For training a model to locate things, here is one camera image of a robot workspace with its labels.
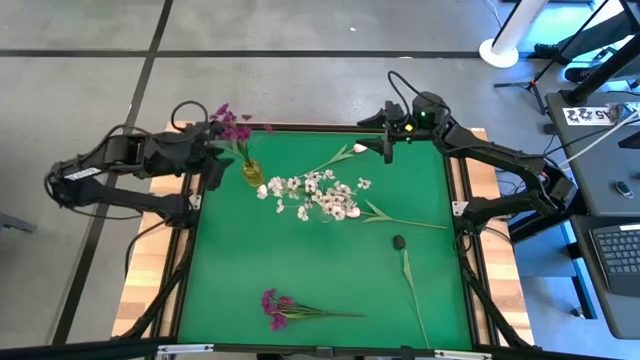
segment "glass vase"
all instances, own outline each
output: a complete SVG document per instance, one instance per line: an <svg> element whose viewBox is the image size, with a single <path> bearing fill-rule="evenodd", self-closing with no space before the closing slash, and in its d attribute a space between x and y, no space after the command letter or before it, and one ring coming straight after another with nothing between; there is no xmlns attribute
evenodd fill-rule
<svg viewBox="0 0 640 360"><path fill-rule="evenodd" d="M260 163L251 159L250 162L242 163L242 174L250 186L258 187L264 183L264 173Z"/></svg>

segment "wooden table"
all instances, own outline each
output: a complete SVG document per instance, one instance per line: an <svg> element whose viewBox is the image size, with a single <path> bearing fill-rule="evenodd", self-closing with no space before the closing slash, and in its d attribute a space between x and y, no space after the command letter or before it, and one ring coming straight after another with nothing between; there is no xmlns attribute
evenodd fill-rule
<svg viewBox="0 0 640 360"><path fill-rule="evenodd" d="M482 139L487 138L484 129L472 130L477 137ZM458 160L452 159L451 165L454 175L456 200L464 201L464 190ZM473 196L482 196L489 199L500 196L493 167L475 160L466 160L466 166ZM197 177L192 181L191 186L194 190L197 181ZM150 191L157 195L180 193L182 182L182 178L174 176L154 178L151 182ZM140 224L140 231L143 231L158 221L160 221L160 218L157 215L145 213ZM492 220L489 226L508 234L507 225L503 221ZM133 251L129 274L125 281L120 306L112 331L114 336L127 331L158 293L164 264L167 259L170 235L171 228L161 226L137 242ZM178 259L182 256L181 250L183 249L185 239L186 232L183 232L176 253ZM520 277L511 244L500 235L490 231L482 233L481 242L493 301L509 324L516 329L518 334L525 341L533 344L533 335L531 333L522 287L520 286ZM470 256L470 260L472 266L475 266L473 256ZM475 295L474 298L480 343L489 344L489 333L484 311L480 301ZM169 334L169 322L173 314L174 305L175 290L165 306L160 335Z"/></svg>

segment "gray floor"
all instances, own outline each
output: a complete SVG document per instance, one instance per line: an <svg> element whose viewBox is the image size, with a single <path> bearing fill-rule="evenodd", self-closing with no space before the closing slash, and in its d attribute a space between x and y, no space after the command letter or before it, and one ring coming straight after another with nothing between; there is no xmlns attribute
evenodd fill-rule
<svg viewBox="0 0 640 360"><path fill-rule="evenodd" d="M492 1L504 20L513 5ZM146 50L163 3L4 0L0 49ZM614 1L607 14L617 9ZM570 35L590 13L585 5L549 5L521 50ZM553 26L559 20L563 26ZM383 0L183 0L175 1L160 48L470 52L497 30L482 0L393 5ZM86 218L57 209L46 197L42 176L53 162L88 151L108 128L124 121L143 61L0 57L0 211L38 225L32 235L0 233L2 348L50 340L87 228ZM417 88L443 96L462 124L484 127L492 140L507 146L539 152L549 141L539 130L548 120L537 112L533 97L517 88L495 90L492 84L528 80L543 66L542 61L521 61L498 70L481 60L460 59L161 58L155 61L136 125L163 129L173 106L186 99L210 108L229 101L257 120L354 123L375 113L385 99L397 100L385 75L394 69ZM542 93L572 87L560 70L554 66L540 83ZM192 109L181 113L185 119L199 116ZM130 178L119 185L148 188L148 182ZM123 284L124 250L137 228L135 220L105 226L70 341L110 335ZM553 296L566 288L540 281L524 282L539 345L600 355L616 347L623 349L616 356L637 354L638 342L608 340L600 346L604 330L575 337L575 328L567 325L549 335L551 321L580 328L593 323L567 319L539 300L548 292L545 286Z"/></svg>

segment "green table surface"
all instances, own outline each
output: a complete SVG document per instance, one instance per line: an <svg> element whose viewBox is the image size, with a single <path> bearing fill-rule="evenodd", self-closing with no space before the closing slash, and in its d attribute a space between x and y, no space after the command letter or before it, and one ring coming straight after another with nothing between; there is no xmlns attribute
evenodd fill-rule
<svg viewBox="0 0 640 360"><path fill-rule="evenodd" d="M254 133L251 153L268 182L303 174L363 136ZM313 210L303 222L293 207L277 214L276 199L258 199L236 161L222 185L204 196L179 342L424 349L401 255L391 241L402 234L430 347L471 349L443 158L430 142L394 150L391 165L369 150L329 168L352 187L359 177L372 181L357 195L363 211L371 211L366 199L391 217L446 230L363 223L364 215L327 223ZM293 320L272 332L260 305L271 288L305 305L365 317Z"/></svg>

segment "white pole base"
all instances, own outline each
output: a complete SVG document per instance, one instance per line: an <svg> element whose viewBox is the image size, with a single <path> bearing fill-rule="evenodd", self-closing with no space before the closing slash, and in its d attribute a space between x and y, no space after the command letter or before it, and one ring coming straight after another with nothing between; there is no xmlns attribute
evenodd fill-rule
<svg viewBox="0 0 640 360"><path fill-rule="evenodd" d="M518 62L518 49L512 49L502 55L495 54L492 50L493 39L488 39L480 44L480 57L489 65L497 68L512 67Z"/></svg>

